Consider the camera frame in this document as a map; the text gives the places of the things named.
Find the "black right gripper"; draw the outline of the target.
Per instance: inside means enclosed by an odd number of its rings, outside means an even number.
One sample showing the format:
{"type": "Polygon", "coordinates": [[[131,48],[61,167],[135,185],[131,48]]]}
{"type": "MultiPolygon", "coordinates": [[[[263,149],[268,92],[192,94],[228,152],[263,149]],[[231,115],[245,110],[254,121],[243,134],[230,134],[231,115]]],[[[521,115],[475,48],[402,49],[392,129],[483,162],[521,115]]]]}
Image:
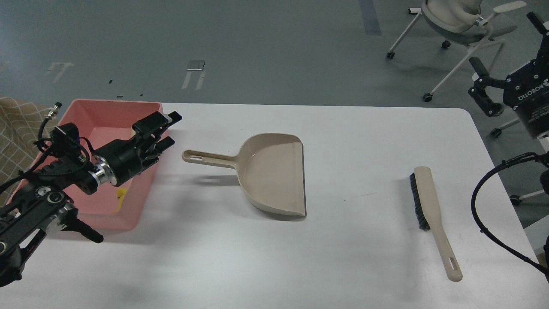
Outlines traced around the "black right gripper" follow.
{"type": "MultiPolygon", "coordinates": [[[[548,22],[539,14],[528,12],[527,18],[542,35],[542,41],[536,59],[506,76],[513,86],[504,90],[503,103],[513,109],[531,138],[542,139],[548,137],[549,131],[549,30],[548,22]]],[[[498,117],[503,112],[503,104],[493,101],[486,88],[504,89],[505,82],[492,78],[478,57],[469,58],[469,63],[475,71],[469,96],[487,117],[498,117]]]]}

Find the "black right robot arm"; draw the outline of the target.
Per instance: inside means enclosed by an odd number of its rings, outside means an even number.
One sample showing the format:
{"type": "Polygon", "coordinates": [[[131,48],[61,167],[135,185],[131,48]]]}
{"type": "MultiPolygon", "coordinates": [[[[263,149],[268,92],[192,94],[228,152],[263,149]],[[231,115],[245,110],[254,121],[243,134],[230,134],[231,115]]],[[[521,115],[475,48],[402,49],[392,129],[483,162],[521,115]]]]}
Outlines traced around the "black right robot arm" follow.
{"type": "MultiPolygon", "coordinates": [[[[469,63],[472,65],[477,77],[468,93],[483,111],[489,112],[494,102],[486,93],[486,87],[502,89],[504,91],[503,104],[510,107],[516,113],[518,120],[525,127],[530,137],[533,139],[543,139],[548,137],[548,22],[535,12],[528,12],[527,18],[542,35],[537,56],[508,74],[504,80],[492,78],[479,58],[473,57],[469,59],[469,63]]],[[[475,204],[480,189],[492,176],[502,170],[530,161],[538,162],[547,167],[548,154],[523,153],[509,160],[503,160],[487,172],[473,190],[471,211],[480,233],[483,233],[491,241],[516,258],[533,266],[544,276],[547,276],[547,267],[510,248],[494,236],[480,220],[475,204]]]]}

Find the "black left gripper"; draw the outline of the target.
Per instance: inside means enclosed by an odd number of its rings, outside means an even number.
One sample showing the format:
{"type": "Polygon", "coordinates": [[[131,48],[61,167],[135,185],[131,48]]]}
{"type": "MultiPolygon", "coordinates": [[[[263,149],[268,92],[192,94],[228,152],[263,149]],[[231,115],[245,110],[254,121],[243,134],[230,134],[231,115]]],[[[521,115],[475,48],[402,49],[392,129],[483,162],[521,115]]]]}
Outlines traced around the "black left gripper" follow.
{"type": "Polygon", "coordinates": [[[130,139],[114,139],[96,149],[96,166],[106,167],[112,186],[121,186],[156,164],[163,152],[175,144],[171,137],[159,139],[171,125],[181,120],[182,116],[175,111],[169,114],[153,112],[132,125],[135,135],[130,139]]]}

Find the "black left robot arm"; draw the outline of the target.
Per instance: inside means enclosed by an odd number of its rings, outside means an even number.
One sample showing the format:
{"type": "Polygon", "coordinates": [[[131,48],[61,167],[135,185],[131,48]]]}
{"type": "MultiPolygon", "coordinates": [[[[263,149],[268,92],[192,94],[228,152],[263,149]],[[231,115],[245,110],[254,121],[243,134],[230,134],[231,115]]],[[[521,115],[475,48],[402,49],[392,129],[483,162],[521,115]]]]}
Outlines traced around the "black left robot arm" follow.
{"type": "Polygon", "coordinates": [[[169,127],[181,121],[177,112],[155,111],[132,124],[135,135],[114,139],[94,149],[74,123],[58,125],[50,137],[43,133],[62,104],[49,108],[37,134],[38,160],[25,172],[1,185],[7,190],[22,180],[26,184],[1,209],[1,286],[22,279],[30,256],[48,233],[74,231],[97,244],[104,237],[78,219],[74,200],[65,192],[76,185],[86,195],[97,192],[102,184],[120,187],[143,173],[159,160],[163,151],[174,145],[170,137],[162,138],[169,127]]]}

